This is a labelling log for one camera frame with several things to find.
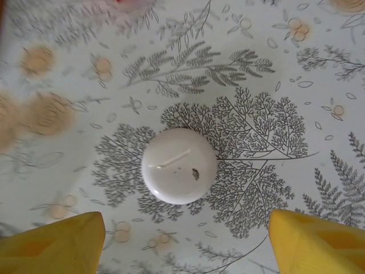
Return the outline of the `floral tablecloth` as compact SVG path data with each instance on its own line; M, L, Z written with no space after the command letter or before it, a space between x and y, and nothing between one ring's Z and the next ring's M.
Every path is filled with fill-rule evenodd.
M88 211L97 274L279 274L276 208L365 229L365 0L5 0L0 239ZM146 145L183 127L217 179L171 205Z

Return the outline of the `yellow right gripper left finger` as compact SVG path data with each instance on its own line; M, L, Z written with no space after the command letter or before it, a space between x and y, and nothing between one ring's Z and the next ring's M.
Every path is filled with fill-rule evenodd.
M0 274L96 274L106 230L86 212L0 240Z

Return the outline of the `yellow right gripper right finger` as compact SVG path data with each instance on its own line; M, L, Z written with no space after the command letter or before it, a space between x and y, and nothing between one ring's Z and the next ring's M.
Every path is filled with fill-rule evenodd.
M269 239L280 274L365 274L365 230L275 209Z

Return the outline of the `round white case with chip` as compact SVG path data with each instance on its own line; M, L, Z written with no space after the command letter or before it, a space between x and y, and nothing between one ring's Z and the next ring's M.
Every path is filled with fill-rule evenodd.
M195 202L213 185L218 161L207 138L186 128L156 135L141 161L143 180L158 199L175 205Z

